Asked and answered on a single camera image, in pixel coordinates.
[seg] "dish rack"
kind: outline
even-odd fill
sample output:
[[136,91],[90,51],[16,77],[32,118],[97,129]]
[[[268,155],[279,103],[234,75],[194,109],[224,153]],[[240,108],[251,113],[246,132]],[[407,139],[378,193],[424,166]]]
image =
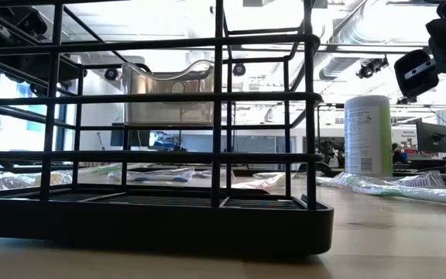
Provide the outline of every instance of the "dish rack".
[[[112,243],[171,249],[182,247],[194,250],[201,246],[219,253],[224,250],[280,251],[305,254],[323,253],[331,246],[333,208],[316,199],[316,167],[321,155],[315,154],[314,108],[321,96],[314,93],[313,57],[320,40],[312,34],[310,15],[312,1],[304,1],[304,22],[298,28],[254,29],[229,31],[223,11],[223,0],[216,0],[215,37],[186,40],[137,41],[106,43],[88,28],[64,4],[105,2],[102,0],[0,0],[0,8],[26,5],[54,5],[52,43],[40,43],[15,26],[0,20],[13,35],[32,46],[0,48],[0,55],[25,55],[41,53],[50,55],[50,79],[42,81],[36,77],[0,63],[0,71],[11,74],[39,86],[48,88],[46,98],[0,98],[0,107],[5,105],[46,105],[46,115],[26,115],[23,112],[4,112],[16,118],[41,122],[46,125],[43,152],[11,151],[0,152],[0,160],[42,161],[41,187],[0,191],[0,237],[51,239],[67,242]],[[74,19],[92,36],[96,43],[61,43],[63,13]],[[223,46],[293,43],[289,55],[284,57],[262,57],[236,59],[228,47],[228,59],[223,59]],[[304,43],[305,90],[295,92],[300,79],[290,88],[289,61],[297,54],[300,43]],[[167,93],[133,95],[82,95],[84,70],[121,68],[121,64],[77,64],[61,53],[91,51],[144,50],[179,47],[214,46],[214,92]],[[57,87],[59,66],[67,63],[78,71],[77,91],[70,92]],[[237,63],[283,63],[283,92],[222,92],[222,71],[228,68],[228,84],[232,84],[232,66]],[[149,68],[136,65],[144,71]],[[59,91],[64,97],[57,97]],[[285,107],[283,125],[232,125],[232,111],[227,109],[226,125],[221,124],[221,104],[228,107],[238,101],[279,101]],[[290,101],[305,101],[306,109],[299,118],[290,123]],[[201,102],[213,106],[211,126],[187,125],[166,126],[163,124],[124,126],[82,126],[83,104],[126,103],[130,105],[154,102]],[[55,120],[55,104],[75,104],[76,123],[69,125]],[[290,129],[305,119],[307,131],[307,153],[290,152]],[[53,151],[53,127],[72,129],[75,132],[73,151]],[[79,150],[82,131],[122,129],[184,130],[199,129],[213,131],[212,153],[151,152],[129,150],[129,138],[124,136],[121,151]],[[233,153],[232,131],[237,129],[282,129],[285,136],[286,153]],[[221,131],[227,131],[227,148],[222,153]],[[73,161],[73,182],[50,187],[52,161]],[[122,183],[119,186],[104,184],[79,184],[78,163],[121,162]],[[167,188],[127,185],[127,163],[203,163],[212,165],[211,188]],[[291,194],[290,165],[307,163],[307,193],[295,198]],[[227,170],[226,188],[220,188],[220,167]],[[262,191],[232,189],[232,164],[286,164],[286,194],[269,195]]]

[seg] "white canister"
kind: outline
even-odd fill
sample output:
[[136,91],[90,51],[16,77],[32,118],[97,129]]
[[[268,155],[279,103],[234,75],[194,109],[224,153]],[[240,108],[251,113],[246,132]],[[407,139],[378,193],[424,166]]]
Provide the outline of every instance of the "white canister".
[[345,172],[373,177],[392,175],[388,97],[359,96],[345,103]]

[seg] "blue object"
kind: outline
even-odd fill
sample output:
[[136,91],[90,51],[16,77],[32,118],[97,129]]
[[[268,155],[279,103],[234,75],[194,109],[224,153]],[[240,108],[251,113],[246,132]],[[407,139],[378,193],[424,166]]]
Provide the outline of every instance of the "blue object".
[[[168,180],[157,180],[157,179],[152,179],[150,177],[136,177],[134,180],[135,182],[144,182],[144,181],[168,181]],[[174,177],[173,180],[170,180],[173,182],[188,182],[188,179],[186,179],[185,177]]]

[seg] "black metal wire rack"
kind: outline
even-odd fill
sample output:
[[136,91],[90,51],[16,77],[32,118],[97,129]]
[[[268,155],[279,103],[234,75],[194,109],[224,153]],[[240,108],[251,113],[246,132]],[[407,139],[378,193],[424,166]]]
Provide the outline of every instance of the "black metal wire rack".
[[[170,220],[174,224],[185,226],[180,223],[180,218],[205,218],[210,224],[206,226],[219,227],[219,222],[236,222],[242,228],[250,231],[256,229],[268,229],[264,224],[266,218],[271,218],[275,222],[290,220],[297,222],[298,212],[302,212],[306,222],[297,228],[293,228],[293,234],[300,236],[302,232],[310,237],[310,240],[301,246],[299,250],[307,253],[322,253],[329,249],[331,242],[332,208],[317,201],[316,199],[316,168],[315,162],[321,160],[321,155],[315,154],[314,142],[314,109],[321,101],[321,96],[314,93],[313,87],[313,57],[317,51],[320,41],[312,33],[311,11],[312,1],[304,1],[304,21],[297,28],[284,29],[254,29],[254,30],[228,30],[223,0],[216,0],[215,6],[215,37],[204,39],[187,40],[153,40],[135,41],[125,43],[106,43],[91,28],[81,21],[65,5],[77,3],[106,2],[104,0],[0,0],[0,7],[29,6],[29,5],[54,5],[53,38],[52,43],[41,43],[29,34],[18,29],[14,25],[0,18],[0,25],[18,38],[26,41],[32,46],[0,47],[0,56],[25,55],[25,54],[47,54],[50,56],[50,78],[48,81],[40,80],[13,67],[0,62],[0,71],[14,75],[25,81],[47,88],[45,98],[0,98],[0,114],[25,119],[45,124],[45,140],[43,152],[12,151],[0,152],[0,160],[41,160],[42,179],[39,188],[14,189],[0,191],[0,236],[42,238],[42,239],[90,239],[88,232],[91,227],[96,227],[94,222],[110,222],[110,225],[129,226],[130,229],[140,234],[137,225],[132,225],[134,216],[132,212],[137,212],[146,216],[147,213],[154,213],[155,216]],[[96,43],[62,43],[61,26],[63,13],[66,13],[96,40]],[[232,55],[231,45],[242,44],[264,44],[264,43],[293,43],[291,52],[283,57],[262,57],[237,59]],[[306,88],[303,92],[295,92],[298,84],[293,84],[290,88],[289,81],[289,61],[297,54],[300,43],[304,43],[304,73]],[[228,59],[223,59],[223,46],[228,46]],[[177,47],[214,47],[214,93],[207,94],[163,94],[163,95],[82,95],[84,89],[84,71],[89,69],[120,68],[121,64],[77,64],[62,53],[83,53],[94,51],[112,51],[120,60],[127,60],[118,52],[120,50],[144,50],[163,49]],[[60,63],[66,63],[77,69],[78,82],[77,92],[58,88],[58,75],[60,73]],[[237,63],[283,63],[283,92],[232,92],[232,66]],[[223,65],[228,69],[228,92],[222,92],[222,71]],[[146,65],[139,64],[144,70],[149,71]],[[57,97],[56,92],[60,92],[63,97]],[[283,125],[272,126],[242,126],[232,125],[232,110],[227,109],[226,125],[221,124],[221,105],[226,102],[228,108],[236,101],[283,101],[285,108],[285,121]],[[305,101],[306,109],[299,118],[290,123],[290,101]],[[81,114],[83,104],[94,103],[126,103],[126,102],[213,102],[214,121],[212,127],[200,126],[82,126]],[[70,125],[58,122],[54,118],[56,104],[75,104],[76,123]],[[46,115],[33,115],[31,113],[11,108],[10,105],[46,105]],[[306,120],[307,152],[290,152],[290,129]],[[65,129],[72,129],[75,132],[73,151],[53,151],[53,127],[58,126]],[[150,152],[129,150],[129,137],[124,136],[123,151],[81,151],[79,150],[81,131],[90,130],[114,130],[123,129],[124,135],[128,135],[131,130],[139,129],[212,129],[213,131],[213,152],[212,153],[177,153],[158,152],[153,156]],[[238,129],[282,129],[284,131],[286,152],[285,153],[233,153],[232,151],[232,131]],[[227,148],[229,152],[222,153],[221,131],[226,130]],[[73,182],[71,185],[61,185],[50,187],[51,162],[52,161],[73,161]],[[122,163],[122,183],[118,188],[99,184],[79,184],[78,183],[78,163],[80,161],[98,162],[121,162]],[[150,162],[150,163],[207,163],[212,164],[211,189],[194,188],[142,188],[127,184],[127,163],[128,162]],[[245,192],[232,189],[231,175],[227,175],[226,188],[220,188],[220,168],[226,165],[227,174],[232,171],[232,164],[286,164],[286,194],[284,196],[263,195],[255,192]],[[292,163],[307,163],[307,194],[302,198],[294,198],[291,194],[291,169]],[[126,208],[126,205],[141,205],[135,210]],[[147,208],[145,205],[162,205]],[[102,212],[102,220],[97,217],[97,212]],[[19,221],[25,222],[30,228],[16,228],[15,220],[8,215],[21,215]],[[50,223],[49,218],[55,218],[55,223]],[[82,218],[81,229],[74,229],[75,233],[63,227],[78,226],[77,218]],[[51,229],[43,229],[45,222]],[[148,218],[148,221],[159,225],[159,221]],[[200,223],[190,221],[190,225],[199,228]],[[151,236],[163,234],[165,226],[157,226]],[[189,229],[194,235],[198,235],[196,229]],[[231,232],[220,229],[213,231],[216,234]],[[283,235],[283,231],[277,232],[275,229],[269,233]],[[119,232],[108,232],[102,234],[105,237],[136,238],[131,233],[119,234]]]

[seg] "person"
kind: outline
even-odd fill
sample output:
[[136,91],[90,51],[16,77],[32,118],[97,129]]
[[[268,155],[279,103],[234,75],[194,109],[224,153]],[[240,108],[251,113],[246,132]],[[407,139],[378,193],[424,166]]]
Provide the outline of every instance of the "person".
[[402,153],[400,151],[397,151],[396,148],[398,147],[398,144],[393,143],[392,144],[392,162],[394,164],[407,164],[406,158],[402,156]]

